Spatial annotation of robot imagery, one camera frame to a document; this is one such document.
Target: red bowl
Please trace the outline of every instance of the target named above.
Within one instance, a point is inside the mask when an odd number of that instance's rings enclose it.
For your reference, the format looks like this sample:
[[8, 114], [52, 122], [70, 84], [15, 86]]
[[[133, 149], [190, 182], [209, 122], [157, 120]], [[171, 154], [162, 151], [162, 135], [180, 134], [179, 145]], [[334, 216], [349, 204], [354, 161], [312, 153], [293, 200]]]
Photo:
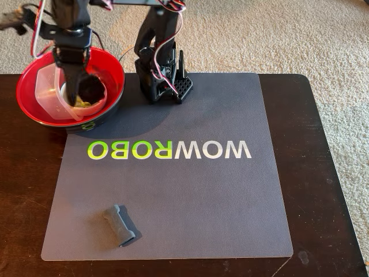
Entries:
[[52, 53], [46, 53], [42, 58], [34, 60], [24, 70], [17, 83], [17, 101], [22, 111], [34, 121], [50, 127], [65, 128], [73, 132], [93, 129], [101, 124], [103, 119], [111, 115], [118, 107], [122, 97], [125, 74], [122, 65], [110, 53], [91, 47], [90, 60], [86, 71], [97, 73], [107, 89], [107, 101], [98, 113], [84, 117], [81, 121], [74, 119], [53, 119], [37, 102], [35, 98], [36, 78], [39, 69], [54, 62]]

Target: beige carpet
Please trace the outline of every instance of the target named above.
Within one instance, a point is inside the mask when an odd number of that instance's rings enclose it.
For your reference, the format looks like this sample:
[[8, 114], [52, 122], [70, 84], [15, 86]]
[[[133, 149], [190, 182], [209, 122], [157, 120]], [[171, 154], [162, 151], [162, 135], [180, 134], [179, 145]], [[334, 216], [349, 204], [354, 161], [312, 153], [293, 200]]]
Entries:
[[[20, 2], [3, 2], [2, 9]], [[309, 78], [369, 260], [369, 6], [363, 0], [188, 0], [187, 5], [177, 41], [188, 71], [300, 73]], [[92, 26], [106, 48], [119, 55], [134, 44], [147, 10], [92, 8]], [[31, 61], [30, 40], [30, 34], [0, 33], [0, 73], [22, 72]], [[134, 60], [129, 53], [125, 71], [134, 71]]]

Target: gray mat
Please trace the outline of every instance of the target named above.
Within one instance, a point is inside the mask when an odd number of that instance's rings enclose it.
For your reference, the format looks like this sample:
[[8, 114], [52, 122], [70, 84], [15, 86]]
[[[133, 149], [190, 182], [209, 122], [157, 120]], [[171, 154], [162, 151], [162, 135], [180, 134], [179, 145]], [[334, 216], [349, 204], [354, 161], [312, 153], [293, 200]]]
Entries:
[[[258, 75], [190, 77], [194, 89], [182, 105], [148, 105], [137, 76], [128, 74], [117, 115], [94, 130], [68, 135], [42, 259], [292, 255]], [[96, 140], [108, 145], [107, 155], [98, 160], [87, 153]], [[129, 141], [127, 159], [112, 158], [111, 144], [117, 140]], [[141, 140], [153, 147], [146, 159], [135, 158], [131, 149]], [[154, 141], [163, 146], [172, 141], [172, 158], [157, 158]], [[187, 150], [196, 141], [191, 158], [181, 150], [175, 159], [180, 141]], [[238, 152], [240, 141], [249, 153], [245, 148]], [[92, 155], [102, 149], [94, 147]], [[147, 150], [140, 145], [135, 155], [142, 157]], [[101, 215], [113, 204], [120, 205], [122, 218], [136, 234], [121, 248]]]

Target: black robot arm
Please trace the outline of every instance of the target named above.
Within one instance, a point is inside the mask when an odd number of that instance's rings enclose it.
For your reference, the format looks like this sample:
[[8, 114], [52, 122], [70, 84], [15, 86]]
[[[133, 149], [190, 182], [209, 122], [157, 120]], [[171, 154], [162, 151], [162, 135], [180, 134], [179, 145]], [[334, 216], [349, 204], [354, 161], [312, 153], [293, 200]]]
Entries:
[[[169, 95], [173, 96], [178, 103], [181, 103], [192, 89], [192, 82], [184, 70], [183, 52], [179, 55], [179, 70], [176, 69], [174, 37], [165, 45], [160, 46], [162, 42], [175, 34], [179, 13], [174, 11], [178, 11], [183, 5], [181, 1], [52, 0], [51, 4], [51, 15], [56, 25], [42, 21], [39, 35], [44, 39], [54, 41], [52, 53], [56, 65], [64, 71], [66, 93], [70, 104], [75, 104], [77, 95], [84, 102], [91, 104], [104, 96], [103, 86], [101, 83], [98, 86], [99, 79], [85, 70], [89, 60], [92, 32], [88, 27], [91, 22], [87, 9], [89, 4], [106, 9], [111, 9], [112, 4], [152, 6], [142, 24], [134, 48], [139, 57], [135, 66], [140, 77], [141, 89], [151, 102], [157, 101], [164, 95]], [[28, 5], [5, 14], [0, 21], [0, 30], [12, 27], [19, 35], [23, 35], [27, 31], [24, 25], [35, 29], [38, 16], [28, 8]], [[152, 47], [150, 44], [154, 37], [156, 41]]]

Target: table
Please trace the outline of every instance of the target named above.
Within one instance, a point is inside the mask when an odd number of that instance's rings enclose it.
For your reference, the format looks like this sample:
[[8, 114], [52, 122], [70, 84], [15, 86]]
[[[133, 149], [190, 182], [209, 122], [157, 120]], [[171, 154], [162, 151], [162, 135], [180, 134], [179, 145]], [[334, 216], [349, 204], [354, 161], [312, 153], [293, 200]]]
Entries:
[[0, 277], [368, 276], [308, 80], [259, 76], [291, 258], [43, 261], [66, 133], [27, 118], [15, 98], [19, 75], [0, 75]]

